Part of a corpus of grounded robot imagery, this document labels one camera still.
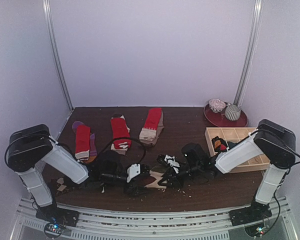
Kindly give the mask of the beige striped maroon sock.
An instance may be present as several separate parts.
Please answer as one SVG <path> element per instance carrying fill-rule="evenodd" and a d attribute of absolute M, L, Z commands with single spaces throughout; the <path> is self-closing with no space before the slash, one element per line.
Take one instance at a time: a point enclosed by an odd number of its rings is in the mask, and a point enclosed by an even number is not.
<path fill-rule="evenodd" d="M 144 180 L 144 187 L 165 190 L 167 187 L 159 185 L 159 181 L 163 179 L 166 170 L 165 167 L 160 165 L 152 167 L 149 171 L 149 176 Z"/>

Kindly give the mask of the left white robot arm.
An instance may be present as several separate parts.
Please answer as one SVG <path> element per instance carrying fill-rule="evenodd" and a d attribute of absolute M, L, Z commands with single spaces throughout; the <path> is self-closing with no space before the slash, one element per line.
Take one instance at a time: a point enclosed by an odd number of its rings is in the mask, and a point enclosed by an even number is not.
<path fill-rule="evenodd" d="M 120 155 L 107 148 L 91 163 L 84 163 L 67 151 L 64 144 L 56 141 L 45 124 L 14 132 L 5 150 L 4 162 L 18 174 L 37 205 L 42 208 L 43 215 L 51 222 L 59 221 L 62 211 L 53 204 L 51 190 L 36 168 L 38 162 L 52 166 L 77 185 L 87 180 L 129 185 L 136 178 L 150 174 L 149 167 L 141 162 L 123 168 Z"/>

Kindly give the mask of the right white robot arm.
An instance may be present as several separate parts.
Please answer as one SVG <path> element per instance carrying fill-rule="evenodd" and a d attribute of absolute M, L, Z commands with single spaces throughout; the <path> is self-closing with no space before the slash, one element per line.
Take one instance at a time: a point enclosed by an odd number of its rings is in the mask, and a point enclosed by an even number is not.
<path fill-rule="evenodd" d="M 258 220 L 281 186 L 289 169 L 296 163 L 295 134 L 270 120 L 256 128 L 208 127 L 205 130 L 206 153 L 199 144 L 188 143 L 181 152 L 186 163 L 160 154 L 157 162 L 166 168 L 159 185 L 183 186 L 186 177 L 202 174 L 207 180 L 229 173 L 265 171 L 256 190 L 253 205 L 246 210 L 249 220 Z"/>

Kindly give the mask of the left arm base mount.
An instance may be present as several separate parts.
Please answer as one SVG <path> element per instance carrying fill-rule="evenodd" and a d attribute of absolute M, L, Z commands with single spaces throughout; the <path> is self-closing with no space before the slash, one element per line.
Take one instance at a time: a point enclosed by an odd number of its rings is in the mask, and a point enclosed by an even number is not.
<path fill-rule="evenodd" d="M 46 207 L 36 206 L 36 218 L 46 221 L 43 233 L 48 239 L 55 240 L 67 232 L 68 227 L 76 227 L 80 213 L 75 210 L 64 209 L 56 205 Z"/>

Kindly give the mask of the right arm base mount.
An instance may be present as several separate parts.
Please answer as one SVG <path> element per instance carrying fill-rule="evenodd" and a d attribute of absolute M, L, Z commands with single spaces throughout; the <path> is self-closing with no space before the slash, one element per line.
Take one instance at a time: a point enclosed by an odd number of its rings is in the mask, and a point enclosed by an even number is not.
<path fill-rule="evenodd" d="M 231 210 L 229 218 L 232 226 L 244 225 L 245 233 L 253 238 L 262 237 L 270 224 L 272 212 L 269 204 L 255 201 L 250 206 Z"/>

